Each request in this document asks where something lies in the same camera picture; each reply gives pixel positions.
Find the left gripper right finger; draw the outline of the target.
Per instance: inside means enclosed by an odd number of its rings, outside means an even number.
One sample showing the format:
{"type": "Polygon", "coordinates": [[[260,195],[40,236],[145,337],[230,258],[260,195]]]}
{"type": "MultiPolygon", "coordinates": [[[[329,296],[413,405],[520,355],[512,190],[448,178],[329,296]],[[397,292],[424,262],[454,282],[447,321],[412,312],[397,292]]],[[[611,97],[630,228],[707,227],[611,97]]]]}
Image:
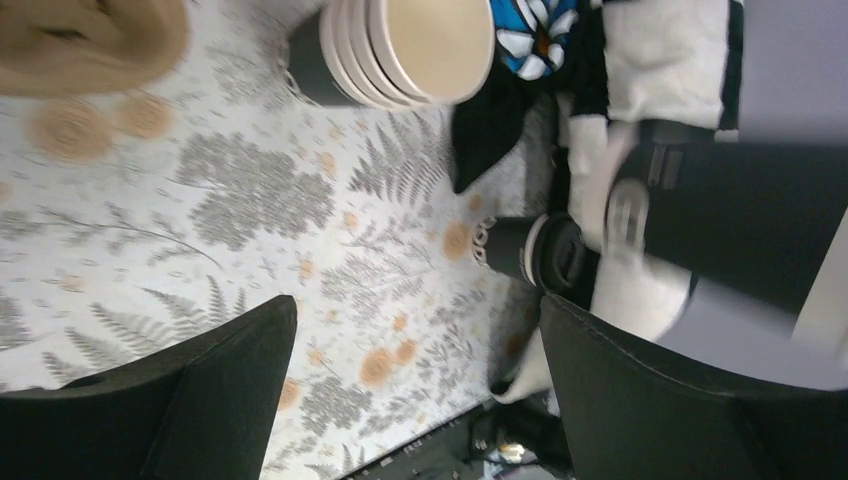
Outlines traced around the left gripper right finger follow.
{"type": "Polygon", "coordinates": [[[688,358],[548,295],[540,329],[579,479],[843,479],[847,394],[688,358]]]}

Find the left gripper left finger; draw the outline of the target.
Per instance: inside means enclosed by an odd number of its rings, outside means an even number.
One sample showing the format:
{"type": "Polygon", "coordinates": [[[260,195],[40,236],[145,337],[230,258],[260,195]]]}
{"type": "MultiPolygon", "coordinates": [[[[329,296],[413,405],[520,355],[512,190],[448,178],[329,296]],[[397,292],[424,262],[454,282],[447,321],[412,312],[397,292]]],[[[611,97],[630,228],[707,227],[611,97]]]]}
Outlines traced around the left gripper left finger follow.
{"type": "Polygon", "coordinates": [[[297,330],[279,295],[59,389],[1,397],[5,479],[256,479],[297,330]]]}

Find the black plastic cup lid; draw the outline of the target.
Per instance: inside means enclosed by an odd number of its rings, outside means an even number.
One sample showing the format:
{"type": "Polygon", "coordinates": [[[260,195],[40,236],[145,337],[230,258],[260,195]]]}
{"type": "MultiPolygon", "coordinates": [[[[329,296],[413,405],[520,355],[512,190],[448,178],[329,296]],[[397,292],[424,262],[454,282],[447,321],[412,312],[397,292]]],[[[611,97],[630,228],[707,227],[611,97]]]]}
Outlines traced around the black plastic cup lid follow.
{"type": "Polygon", "coordinates": [[[529,278],[548,293],[572,288],[580,279],[587,255],[581,227],[566,213],[543,215],[531,241],[529,278]]]}

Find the black paper coffee cup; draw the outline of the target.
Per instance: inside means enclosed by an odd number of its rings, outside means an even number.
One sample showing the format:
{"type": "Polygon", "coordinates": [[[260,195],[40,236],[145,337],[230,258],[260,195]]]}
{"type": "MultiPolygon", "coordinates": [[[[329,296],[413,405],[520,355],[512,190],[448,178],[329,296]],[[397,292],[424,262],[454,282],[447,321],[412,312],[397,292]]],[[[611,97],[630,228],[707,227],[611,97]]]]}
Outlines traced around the black paper coffee cup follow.
{"type": "Polygon", "coordinates": [[[535,245],[549,216],[487,217],[471,237],[473,258],[493,271],[539,286],[532,267],[535,245]]]}

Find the cardboard cup carrier tray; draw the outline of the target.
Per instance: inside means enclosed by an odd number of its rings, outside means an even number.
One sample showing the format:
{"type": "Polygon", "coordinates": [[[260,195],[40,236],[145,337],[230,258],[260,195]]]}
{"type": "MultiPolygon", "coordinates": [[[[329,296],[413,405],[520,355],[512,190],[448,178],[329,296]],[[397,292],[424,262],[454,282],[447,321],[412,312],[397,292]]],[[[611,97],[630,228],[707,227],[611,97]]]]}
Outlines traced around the cardboard cup carrier tray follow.
{"type": "Polygon", "coordinates": [[[59,98],[167,75],[190,39],[184,1],[4,1],[1,93],[59,98]]]}

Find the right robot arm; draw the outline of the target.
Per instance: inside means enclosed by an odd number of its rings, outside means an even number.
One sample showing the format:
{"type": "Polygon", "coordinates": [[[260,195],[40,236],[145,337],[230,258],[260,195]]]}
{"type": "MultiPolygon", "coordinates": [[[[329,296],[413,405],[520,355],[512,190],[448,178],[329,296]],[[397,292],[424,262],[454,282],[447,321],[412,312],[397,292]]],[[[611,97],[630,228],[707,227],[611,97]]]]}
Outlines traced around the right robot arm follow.
{"type": "Polygon", "coordinates": [[[579,223],[604,253],[689,271],[788,317],[796,342],[846,353],[845,146],[616,124],[580,188],[579,223]]]}

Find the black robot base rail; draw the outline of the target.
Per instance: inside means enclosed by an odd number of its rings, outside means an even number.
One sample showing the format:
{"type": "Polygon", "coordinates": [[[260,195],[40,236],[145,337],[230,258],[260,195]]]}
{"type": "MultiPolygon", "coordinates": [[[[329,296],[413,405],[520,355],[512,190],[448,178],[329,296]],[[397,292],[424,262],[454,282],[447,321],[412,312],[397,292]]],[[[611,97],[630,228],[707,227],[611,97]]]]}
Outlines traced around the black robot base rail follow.
{"type": "Polygon", "coordinates": [[[573,479],[560,419],[537,394],[483,403],[346,479],[573,479]]]}

